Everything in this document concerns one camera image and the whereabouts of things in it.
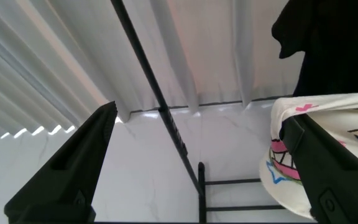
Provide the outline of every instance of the marble tile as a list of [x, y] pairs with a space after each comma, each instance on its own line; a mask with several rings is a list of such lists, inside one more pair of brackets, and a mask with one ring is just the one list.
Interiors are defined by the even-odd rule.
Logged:
[[[269, 148], [272, 101], [172, 110], [188, 158], [205, 163], [207, 180], [258, 178]], [[0, 139], [0, 223], [5, 203], [72, 135], [24, 133]], [[208, 206], [277, 204], [261, 184], [207, 188]], [[156, 111], [116, 123], [92, 203], [96, 221], [197, 222], [198, 194]], [[286, 210], [213, 212], [210, 222], [307, 222]]]

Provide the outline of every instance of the cloth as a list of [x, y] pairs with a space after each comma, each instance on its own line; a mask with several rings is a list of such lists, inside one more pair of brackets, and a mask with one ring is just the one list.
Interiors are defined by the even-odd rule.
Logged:
[[279, 138], [285, 119], [305, 113], [358, 158], [358, 93], [281, 98], [273, 105], [272, 142], [260, 162], [260, 178], [268, 193], [280, 204], [312, 219], [296, 164]]
[[358, 0], [289, 0], [272, 35], [280, 58], [305, 52], [293, 96], [358, 93]]

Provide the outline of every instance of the sheer curtain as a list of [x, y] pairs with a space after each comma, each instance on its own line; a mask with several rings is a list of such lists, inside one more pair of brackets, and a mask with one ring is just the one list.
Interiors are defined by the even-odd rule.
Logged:
[[[278, 59], [286, 0], [124, 0], [169, 106], [291, 94], [302, 56]], [[0, 0], [0, 136], [158, 106], [108, 0]]]

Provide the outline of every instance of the black garment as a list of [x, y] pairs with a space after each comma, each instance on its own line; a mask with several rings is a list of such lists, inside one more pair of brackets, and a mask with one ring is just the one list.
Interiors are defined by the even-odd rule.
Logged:
[[289, 0], [272, 35], [280, 58], [305, 51], [293, 96], [358, 92], [358, 0]]

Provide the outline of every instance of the metal rod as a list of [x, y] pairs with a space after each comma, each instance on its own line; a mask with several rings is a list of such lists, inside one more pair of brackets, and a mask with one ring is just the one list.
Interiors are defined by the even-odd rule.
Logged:
[[281, 205], [257, 205], [257, 206], [234, 206], [234, 207], [209, 207], [207, 212], [230, 212], [230, 211], [253, 211], [253, 210], [278, 210], [285, 209]]
[[198, 184], [204, 192], [198, 195], [198, 222], [206, 223], [205, 166], [202, 162], [198, 163]]
[[172, 138], [172, 141], [179, 153], [179, 156], [186, 167], [187, 173], [189, 173], [190, 179], [193, 182], [194, 186], [196, 187], [198, 194], [204, 196], [204, 193], [200, 185], [198, 184], [196, 175], [193, 169], [191, 168], [189, 159], [187, 158], [187, 150], [186, 150], [185, 143], [181, 140], [180, 133], [175, 125], [175, 122], [173, 121], [171, 113], [169, 112], [167, 102], [164, 99], [162, 91], [158, 85], [157, 79], [155, 78], [153, 70], [149, 64], [149, 61], [147, 60], [142, 44], [140, 44], [139, 38], [136, 34], [131, 19], [129, 18], [129, 15], [126, 11], [124, 3], [122, 2], [122, 0], [111, 0], [111, 4], [117, 13], [117, 16], [122, 24], [122, 27], [124, 28], [125, 33], [129, 39], [129, 42], [131, 43], [132, 48], [134, 49], [134, 52], [140, 63], [140, 66], [142, 67], [143, 72], [145, 73], [146, 79], [149, 82], [149, 85], [153, 90], [154, 95], [160, 105], [158, 112], [160, 112], [162, 121], [164, 122], [164, 125], [168, 130], [169, 135]]
[[260, 179], [242, 179], [242, 180], [220, 180], [220, 181], [207, 181], [205, 185], [220, 185], [220, 184], [244, 184], [244, 183], [259, 183]]

